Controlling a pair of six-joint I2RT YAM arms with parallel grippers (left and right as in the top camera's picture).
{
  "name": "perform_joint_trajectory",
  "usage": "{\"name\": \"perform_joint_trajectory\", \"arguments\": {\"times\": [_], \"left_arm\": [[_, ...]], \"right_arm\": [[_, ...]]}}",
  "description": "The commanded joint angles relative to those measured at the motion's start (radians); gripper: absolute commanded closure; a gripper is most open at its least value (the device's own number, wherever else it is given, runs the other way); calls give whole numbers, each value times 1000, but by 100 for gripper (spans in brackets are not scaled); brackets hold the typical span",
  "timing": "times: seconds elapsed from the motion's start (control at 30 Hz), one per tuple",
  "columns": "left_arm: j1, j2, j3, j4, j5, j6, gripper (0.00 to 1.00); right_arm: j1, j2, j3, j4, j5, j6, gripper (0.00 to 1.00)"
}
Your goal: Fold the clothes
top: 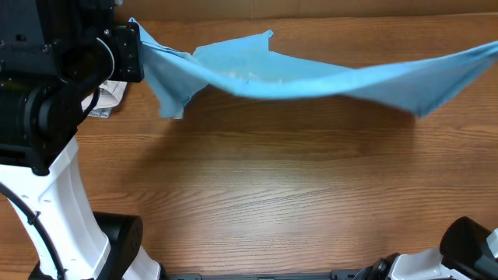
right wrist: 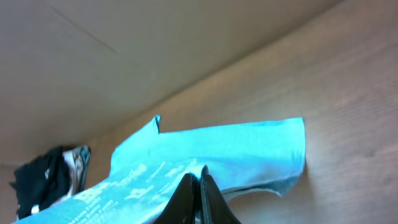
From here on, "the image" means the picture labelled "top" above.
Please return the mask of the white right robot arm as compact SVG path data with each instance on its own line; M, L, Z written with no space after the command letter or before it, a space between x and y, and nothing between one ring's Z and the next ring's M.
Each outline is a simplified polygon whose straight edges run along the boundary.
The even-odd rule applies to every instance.
M464 216L449 226L438 247L381 258L354 278L497 280L497 231Z

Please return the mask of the light blue t-shirt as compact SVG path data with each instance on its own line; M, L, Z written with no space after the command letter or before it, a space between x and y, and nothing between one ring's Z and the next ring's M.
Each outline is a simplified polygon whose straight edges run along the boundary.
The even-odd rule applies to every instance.
M197 47L193 54L139 30L145 80L162 117L181 118L190 99L211 85L234 96L293 100L349 96L425 117L497 61L492 42L438 58L347 68L269 49L273 32Z

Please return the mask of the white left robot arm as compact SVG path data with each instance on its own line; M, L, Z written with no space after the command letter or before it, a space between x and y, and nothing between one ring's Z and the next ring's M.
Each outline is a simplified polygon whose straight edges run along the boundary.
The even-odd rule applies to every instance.
M30 239L32 279L164 279L137 215L95 212L78 161L78 126L105 82L140 82L136 23L115 0L1 3L1 193Z

